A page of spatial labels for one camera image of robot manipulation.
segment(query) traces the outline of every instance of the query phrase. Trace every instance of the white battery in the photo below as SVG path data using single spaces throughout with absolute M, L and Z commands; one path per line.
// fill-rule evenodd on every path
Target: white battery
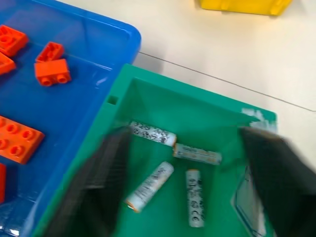
M 168 162 L 161 163 L 158 168 L 127 199 L 127 205 L 135 212 L 141 212 L 145 205 L 170 177 L 174 168 Z
M 176 143 L 177 136 L 174 133 L 151 127 L 141 122 L 133 121 L 130 126 L 133 128 L 133 133 L 136 136 L 144 137 L 171 147 Z
M 187 176 L 189 225 L 191 227 L 204 226 L 204 206 L 202 198 L 202 181 L 197 169 L 189 169 Z
M 176 143 L 174 146 L 173 156 L 214 165 L 219 165 L 222 162 L 220 153 L 189 147 L 179 143 Z

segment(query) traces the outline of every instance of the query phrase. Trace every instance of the yellow container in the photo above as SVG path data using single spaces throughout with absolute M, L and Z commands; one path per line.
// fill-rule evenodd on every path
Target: yellow container
M 280 16 L 292 0 L 200 0 L 209 10 Z

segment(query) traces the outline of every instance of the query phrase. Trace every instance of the battery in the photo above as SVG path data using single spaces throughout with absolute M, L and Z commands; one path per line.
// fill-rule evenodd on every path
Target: battery
M 204 206 L 202 198 L 202 181 L 200 171 L 189 169 L 186 172 L 187 192 L 188 192 L 188 210 L 189 225 L 191 227 L 204 226 Z
M 174 168 L 168 162 L 161 163 L 158 168 L 127 199 L 127 205 L 135 212 L 141 212 L 155 193 L 170 177 Z
M 179 143 L 176 143 L 174 146 L 173 156 L 214 165 L 219 165 L 222 161 L 220 153 L 189 147 Z
M 133 128 L 133 133 L 136 136 L 144 137 L 171 147 L 176 143 L 177 136 L 174 133 L 135 121 L 131 122 L 130 126 Z

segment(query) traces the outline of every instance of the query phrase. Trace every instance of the blue bin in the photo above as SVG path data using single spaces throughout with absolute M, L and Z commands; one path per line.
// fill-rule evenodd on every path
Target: blue bin
M 136 57 L 136 28 L 54 0 L 1 0 L 0 24 L 28 35 L 12 59 L 17 69 L 0 76 L 0 115 L 45 134 L 26 165 L 7 166 L 0 236 L 29 236 L 75 157 L 112 83 Z M 72 81 L 41 86 L 35 58 L 49 42 L 65 47 Z

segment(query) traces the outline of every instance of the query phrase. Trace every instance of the green plastic tray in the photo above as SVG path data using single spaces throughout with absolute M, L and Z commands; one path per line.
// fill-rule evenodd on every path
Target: green plastic tray
M 261 114 L 263 122 L 276 121 L 272 112 L 236 101 L 161 75 L 125 65 L 104 101 L 64 183 L 46 212 L 47 221 L 80 164 L 111 129 L 132 120 L 177 134 L 177 142 L 220 152 L 222 164 L 213 166 L 172 157 L 172 147 L 134 136 L 131 144 L 125 197 L 163 161 L 174 173 L 141 213 L 124 203 L 115 237 L 246 237 L 248 233 L 232 206 L 232 198 L 247 166 L 238 127 L 258 122 L 245 111 Z M 188 224 L 185 171 L 201 170 L 205 227 Z

